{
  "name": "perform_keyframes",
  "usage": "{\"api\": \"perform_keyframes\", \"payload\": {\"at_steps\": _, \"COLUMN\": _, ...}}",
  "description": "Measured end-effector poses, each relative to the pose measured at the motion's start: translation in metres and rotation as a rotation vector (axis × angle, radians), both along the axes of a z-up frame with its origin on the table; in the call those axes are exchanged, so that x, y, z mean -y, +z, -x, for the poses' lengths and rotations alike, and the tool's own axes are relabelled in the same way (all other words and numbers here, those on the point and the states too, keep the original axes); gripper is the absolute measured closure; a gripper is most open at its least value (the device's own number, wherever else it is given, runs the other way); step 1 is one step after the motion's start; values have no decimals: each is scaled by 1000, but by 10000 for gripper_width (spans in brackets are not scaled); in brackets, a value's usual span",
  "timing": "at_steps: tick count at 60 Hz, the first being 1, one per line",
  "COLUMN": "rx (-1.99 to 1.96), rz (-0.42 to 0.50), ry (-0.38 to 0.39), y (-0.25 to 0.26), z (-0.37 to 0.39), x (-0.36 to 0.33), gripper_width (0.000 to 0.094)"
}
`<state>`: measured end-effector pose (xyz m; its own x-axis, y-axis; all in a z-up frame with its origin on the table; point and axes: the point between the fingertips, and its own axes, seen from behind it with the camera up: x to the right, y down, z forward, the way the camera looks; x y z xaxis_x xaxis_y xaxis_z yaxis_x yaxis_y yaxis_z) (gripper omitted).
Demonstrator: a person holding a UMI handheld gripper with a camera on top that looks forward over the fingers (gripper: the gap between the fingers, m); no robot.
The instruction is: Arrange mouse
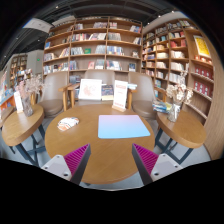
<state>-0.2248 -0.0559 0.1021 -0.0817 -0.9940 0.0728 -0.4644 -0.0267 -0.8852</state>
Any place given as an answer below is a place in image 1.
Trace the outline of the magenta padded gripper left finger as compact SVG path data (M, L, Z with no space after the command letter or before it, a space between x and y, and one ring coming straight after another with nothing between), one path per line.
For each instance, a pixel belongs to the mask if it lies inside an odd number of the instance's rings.
M91 147L86 144L65 156L55 155L42 169L79 185L90 155Z

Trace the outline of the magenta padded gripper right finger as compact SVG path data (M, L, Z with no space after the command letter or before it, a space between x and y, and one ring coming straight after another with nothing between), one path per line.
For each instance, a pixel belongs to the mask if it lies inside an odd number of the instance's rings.
M143 146L132 144L132 155L143 185L168 176L182 167L167 154L157 155Z

